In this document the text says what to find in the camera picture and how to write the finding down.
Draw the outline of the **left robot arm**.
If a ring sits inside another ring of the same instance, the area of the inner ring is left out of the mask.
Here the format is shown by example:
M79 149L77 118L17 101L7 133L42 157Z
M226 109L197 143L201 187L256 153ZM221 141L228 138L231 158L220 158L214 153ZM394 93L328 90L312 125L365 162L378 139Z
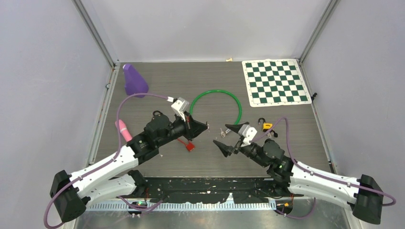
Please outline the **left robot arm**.
M164 114L156 114L124 146L112 155L79 171L61 170L54 175L50 189L51 204L62 223L81 216L88 207L119 196L142 197L147 184L135 167L159 154L159 148L185 137L192 141L205 130L207 123L194 120L184 112L170 121Z

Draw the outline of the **yellow Opel padlock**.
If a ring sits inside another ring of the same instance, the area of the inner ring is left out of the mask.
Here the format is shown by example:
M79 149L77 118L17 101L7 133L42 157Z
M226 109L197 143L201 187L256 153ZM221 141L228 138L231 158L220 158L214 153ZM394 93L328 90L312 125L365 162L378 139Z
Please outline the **yellow Opel padlock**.
M258 124L262 127L262 131L265 133L267 132L270 128L273 127L272 123L268 123L265 118L259 118L258 119ZM278 133L275 132L273 129L271 131L269 131L267 134L268 138L277 138L278 137Z

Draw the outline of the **black Kaijing padlock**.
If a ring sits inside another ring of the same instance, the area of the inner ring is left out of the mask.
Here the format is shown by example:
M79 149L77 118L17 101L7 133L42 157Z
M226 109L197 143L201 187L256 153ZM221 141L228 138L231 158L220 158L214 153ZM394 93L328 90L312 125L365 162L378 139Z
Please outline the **black Kaijing padlock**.
M153 117L155 117L155 116L160 116L160 115L162 115L162 114L163 114L163 113L162 113L161 111L159 111L159 110L155 110L155 111L152 112Z

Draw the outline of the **red cable padlock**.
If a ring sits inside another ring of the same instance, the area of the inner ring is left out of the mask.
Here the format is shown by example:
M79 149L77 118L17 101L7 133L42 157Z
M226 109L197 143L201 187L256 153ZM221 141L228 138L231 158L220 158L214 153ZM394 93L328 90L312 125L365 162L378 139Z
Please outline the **red cable padlock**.
M177 140L185 146L188 152L192 152L195 149L195 145L191 141L188 140L187 142L184 142L180 138L178 138Z

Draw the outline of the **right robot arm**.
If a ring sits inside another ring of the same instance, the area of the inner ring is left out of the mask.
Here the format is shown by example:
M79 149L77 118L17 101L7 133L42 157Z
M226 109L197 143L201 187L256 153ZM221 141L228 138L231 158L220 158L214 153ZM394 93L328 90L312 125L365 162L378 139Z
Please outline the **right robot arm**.
M279 195L304 195L321 199L351 210L359 220L379 225L383 208L383 192L375 179L368 175L360 178L340 176L310 167L286 156L285 151L273 139L262 145L253 142L257 130L248 122L227 125L240 138L234 146L220 141L213 143L225 157L242 153L261 167L274 180L273 191Z

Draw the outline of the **small silver key bunch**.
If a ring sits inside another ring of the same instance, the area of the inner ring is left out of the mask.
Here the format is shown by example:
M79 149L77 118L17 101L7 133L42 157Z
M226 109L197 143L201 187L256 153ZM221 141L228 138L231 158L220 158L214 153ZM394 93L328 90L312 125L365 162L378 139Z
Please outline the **small silver key bunch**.
M230 131L231 131L230 129L226 129L226 130L220 129L220 136L222 138L224 138L229 134Z

